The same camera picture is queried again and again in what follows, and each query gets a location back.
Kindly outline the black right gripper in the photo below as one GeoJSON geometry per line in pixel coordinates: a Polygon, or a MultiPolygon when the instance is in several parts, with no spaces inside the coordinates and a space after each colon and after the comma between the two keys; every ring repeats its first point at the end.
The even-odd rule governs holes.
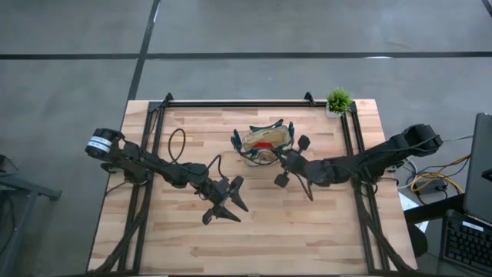
{"type": "Polygon", "coordinates": [[[298,139],[298,147],[295,149],[293,144],[279,146],[273,149],[273,153],[278,156],[283,172],[274,180],[274,184],[284,188],[289,183],[288,175],[296,174],[303,178],[307,178],[307,173],[304,169],[308,160],[302,155],[302,152],[307,150],[311,144],[310,139],[306,135],[302,135],[298,139]]]}

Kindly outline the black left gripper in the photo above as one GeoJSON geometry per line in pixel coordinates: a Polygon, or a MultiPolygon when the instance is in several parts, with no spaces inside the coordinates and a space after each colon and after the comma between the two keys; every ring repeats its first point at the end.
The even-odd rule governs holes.
{"type": "Polygon", "coordinates": [[[208,179],[199,185],[199,194],[214,204],[212,209],[206,211],[202,216],[202,223],[208,225],[212,218],[216,219],[228,219],[234,222],[241,222],[241,220],[228,211],[224,206],[226,201],[231,198],[231,201],[240,209],[248,212],[249,209],[242,200],[240,196],[240,188],[244,182],[244,178],[241,176],[236,176],[231,184],[229,184],[229,179],[220,179],[215,181],[208,179]]]}

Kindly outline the small potted green plant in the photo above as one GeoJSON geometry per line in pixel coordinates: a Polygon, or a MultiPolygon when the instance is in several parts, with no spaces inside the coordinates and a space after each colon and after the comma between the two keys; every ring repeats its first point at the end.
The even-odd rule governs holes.
{"type": "Polygon", "coordinates": [[[353,99],[342,87],[334,89],[327,95],[326,113],[328,117],[341,117],[345,112],[351,110],[353,99]]]}

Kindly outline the white paper sheet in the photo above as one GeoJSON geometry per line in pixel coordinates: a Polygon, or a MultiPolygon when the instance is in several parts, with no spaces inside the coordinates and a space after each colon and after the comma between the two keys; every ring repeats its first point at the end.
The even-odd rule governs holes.
{"type": "MultiPolygon", "coordinates": [[[[413,209],[413,208],[419,207],[419,205],[416,202],[414,202],[413,200],[409,199],[407,196],[405,196],[402,193],[399,193],[399,198],[400,198],[400,201],[401,201],[402,209],[404,211],[407,211],[409,209],[413,209]]],[[[428,221],[416,223],[415,226],[417,228],[419,228],[423,233],[425,233],[426,230],[427,230],[428,221]]]]}

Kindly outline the black power adapter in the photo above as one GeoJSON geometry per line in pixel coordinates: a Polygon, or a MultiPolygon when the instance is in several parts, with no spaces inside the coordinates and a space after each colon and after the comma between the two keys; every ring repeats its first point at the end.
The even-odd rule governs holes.
{"type": "Polygon", "coordinates": [[[446,191],[448,183],[443,179],[430,179],[417,182],[415,185],[417,195],[429,195],[446,191]]]}

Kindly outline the black stool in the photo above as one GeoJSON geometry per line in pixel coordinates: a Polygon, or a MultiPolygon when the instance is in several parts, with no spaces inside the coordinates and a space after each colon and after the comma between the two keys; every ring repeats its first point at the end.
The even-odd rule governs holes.
{"type": "Polygon", "coordinates": [[[427,236],[416,225],[407,224],[412,249],[416,258],[421,257],[428,250],[427,236]]]}

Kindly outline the black side table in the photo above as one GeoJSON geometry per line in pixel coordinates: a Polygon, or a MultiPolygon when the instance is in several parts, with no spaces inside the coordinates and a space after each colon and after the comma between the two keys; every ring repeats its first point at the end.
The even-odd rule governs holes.
{"type": "Polygon", "coordinates": [[[438,202],[408,209],[404,211],[406,223],[416,224],[434,219],[440,219],[445,216],[448,210],[455,210],[457,212],[464,213],[464,196],[465,194],[455,195],[438,202]]]}

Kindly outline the black keyboard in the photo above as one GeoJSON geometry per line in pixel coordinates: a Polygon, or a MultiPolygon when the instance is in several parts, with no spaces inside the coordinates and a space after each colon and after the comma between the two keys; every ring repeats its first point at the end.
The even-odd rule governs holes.
{"type": "Polygon", "coordinates": [[[492,277],[492,226],[454,210],[442,218],[440,258],[492,277]]]}

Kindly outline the grey metal stand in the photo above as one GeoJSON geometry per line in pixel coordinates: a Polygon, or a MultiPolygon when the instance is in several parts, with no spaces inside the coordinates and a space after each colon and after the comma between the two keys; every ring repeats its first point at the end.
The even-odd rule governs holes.
{"type": "Polygon", "coordinates": [[[8,277],[12,270],[37,198],[58,201],[62,193],[24,180],[18,173],[13,161],[0,155],[0,277],[8,277]]]}

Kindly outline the black aluminium frame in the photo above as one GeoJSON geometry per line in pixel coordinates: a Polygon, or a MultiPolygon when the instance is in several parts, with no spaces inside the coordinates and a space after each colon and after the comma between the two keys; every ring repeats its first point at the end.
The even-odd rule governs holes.
{"type": "Polygon", "coordinates": [[[234,151],[234,129],[283,119],[293,122],[296,135],[311,140],[308,159],[344,155],[345,133],[351,120],[329,118],[324,103],[286,100],[280,105],[253,101],[173,101],[165,109],[158,153],[179,156],[183,162],[209,164],[216,155],[221,165],[211,177],[241,175],[241,197],[249,211],[228,208],[241,222],[201,221],[210,203],[192,188],[174,189],[156,177],[151,194],[145,241],[140,256],[142,275],[321,275],[363,274],[367,270],[354,193],[350,183],[314,188],[313,199],[291,177],[279,188],[277,165],[250,167],[234,151]]]}

